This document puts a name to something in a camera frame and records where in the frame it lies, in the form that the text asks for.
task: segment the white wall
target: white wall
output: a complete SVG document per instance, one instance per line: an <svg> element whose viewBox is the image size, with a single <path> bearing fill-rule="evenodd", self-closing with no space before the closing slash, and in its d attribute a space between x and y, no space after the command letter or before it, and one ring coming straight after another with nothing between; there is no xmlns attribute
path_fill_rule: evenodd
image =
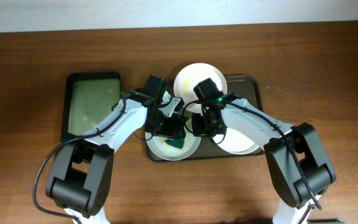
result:
<svg viewBox="0 0 358 224"><path fill-rule="evenodd" d="M358 0L0 0L0 32L358 20Z"/></svg>

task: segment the table surface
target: table surface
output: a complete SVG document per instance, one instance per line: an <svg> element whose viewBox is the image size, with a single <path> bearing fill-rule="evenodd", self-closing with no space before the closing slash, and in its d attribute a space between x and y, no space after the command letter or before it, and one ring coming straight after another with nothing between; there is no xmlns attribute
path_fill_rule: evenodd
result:
<svg viewBox="0 0 358 224"><path fill-rule="evenodd" d="M267 114L308 122L337 173L312 220L358 223L358 22L0 34L0 223L71 223L38 211L31 189L56 146L65 79L118 71L122 89L195 62L259 83ZM117 152L104 205L113 223L219 223L272 218L279 197L265 157L155 163L131 136ZM60 210L39 184L40 204Z"/></svg>

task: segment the wooden table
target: wooden table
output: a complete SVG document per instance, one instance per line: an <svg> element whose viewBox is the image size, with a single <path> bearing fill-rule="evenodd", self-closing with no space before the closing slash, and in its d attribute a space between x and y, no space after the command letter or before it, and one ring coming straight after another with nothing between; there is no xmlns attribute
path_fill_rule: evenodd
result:
<svg viewBox="0 0 358 224"><path fill-rule="evenodd" d="M204 62L260 85L264 110L311 123L337 181L312 220L358 223L358 22L0 34L0 223L71 223L38 211L31 188L60 137L65 78L118 71L123 90ZM219 223L272 218L279 197L265 157L154 163L131 136L114 160L113 223ZM38 198L55 210L44 194Z"/></svg>

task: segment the black tray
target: black tray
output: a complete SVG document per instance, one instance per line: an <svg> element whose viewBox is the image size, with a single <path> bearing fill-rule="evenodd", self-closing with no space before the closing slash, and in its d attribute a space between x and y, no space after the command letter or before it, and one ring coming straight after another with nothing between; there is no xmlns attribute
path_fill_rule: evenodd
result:
<svg viewBox="0 0 358 224"><path fill-rule="evenodd" d="M248 75L230 75L225 76L227 81L227 92L236 92L242 95L248 102L258 108L258 110L263 111L262 102L260 100L259 86L258 83ZM167 81L169 85L173 86L173 80ZM148 157L154 162L172 162L165 159L161 159L156 156L146 144L146 153ZM227 158L227 157L255 157L261 156L264 151L261 148L258 148L254 152L244 155L235 155L228 153L221 149L219 146L215 145L209 138L201 138L200 145L196 151L189 157L182 159L193 160L193 159L217 159L217 158Z"/></svg>

